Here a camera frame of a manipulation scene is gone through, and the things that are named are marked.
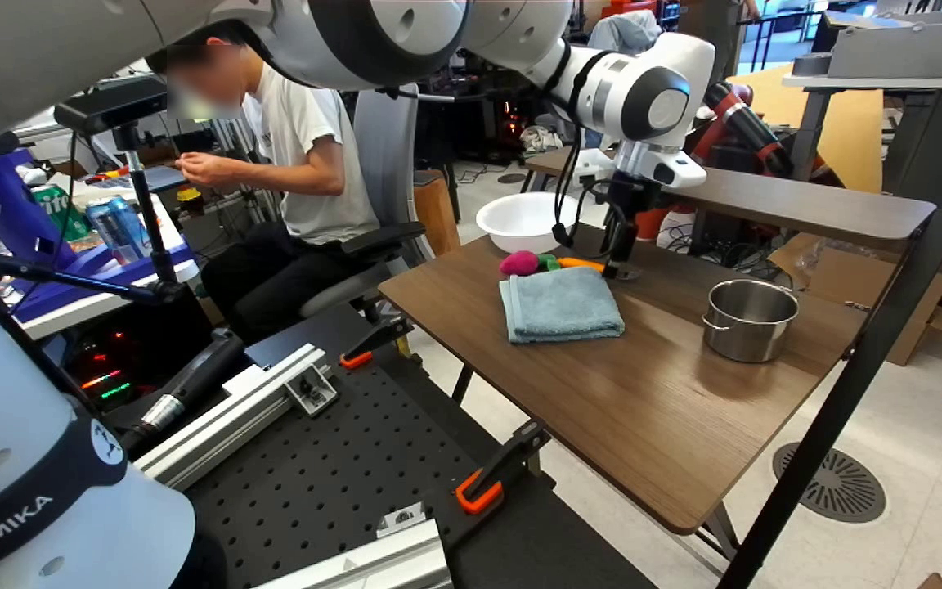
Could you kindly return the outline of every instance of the wooden table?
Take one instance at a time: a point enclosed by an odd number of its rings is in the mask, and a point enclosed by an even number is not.
[[[919,201],[859,201],[847,189],[721,170],[684,198],[789,228],[885,247],[913,239],[913,266],[892,279],[885,306],[870,319],[802,295],[805,310],[785,353],[763,367],[703,352],[707,288],[725,272],[650,249],[632,256],[639,279],[613,281],[629,323],[623,342],[507,345],[500,254],[491,244],[420,266],[386,281],[382,295],[677,534],[707,523],[735,478],[853,347],[802,452],[731,564],[722,587],[747,587],[927,295],[921,281],[942,256],[942,217],[929,222],[934,206]]]
[[[805,295],[780,363],[721,360],[703,352],[701,319],[709,285],[731,272],[642,247],[642,276],[613,285],[623,342],[514,347],[496,263],[479,239],[386,281],[382,295],[677,534],[709,522],[864,323]]]

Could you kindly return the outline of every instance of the shelf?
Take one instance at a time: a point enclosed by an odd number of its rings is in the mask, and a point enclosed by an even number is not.
[[[568,152],[531,155],[527,170],[556,176],[565,155]],[[698,211],[850,239],[873,249],[902,247],[934,211],[927,201],[873,198],[716,169],[707,170],[701,186],[674,189],[674,198],[693,201]]]
[[[789,75],[785,85],[828,89],[828,92],[942,92],[942,79],[831,79],[831,75]]]

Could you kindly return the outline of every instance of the person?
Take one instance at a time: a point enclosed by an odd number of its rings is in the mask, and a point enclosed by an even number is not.
[[[203,268],[203,288],[243,342],[295,321],[317,292],[366,268],[341,244],[375,228],[354,133],[337,92],[304,89],[243,45],[243,92],[263,109],[269,164],[181,155],[176,170],[203,186],[281,193],[278,222],[258,225]]]

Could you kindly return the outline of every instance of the gray towel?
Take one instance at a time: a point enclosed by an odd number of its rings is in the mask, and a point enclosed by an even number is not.
[[[500,281],[507,342],[613,342],[625,333],[625,319],[601,276],[588,268],[544,272]]]

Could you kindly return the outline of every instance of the metal pot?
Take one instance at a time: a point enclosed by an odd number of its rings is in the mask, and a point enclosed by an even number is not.
[[[760,279],[731,279],[709,288],[703,345],[735,363],[770,363],[790,321],[797,298]]]

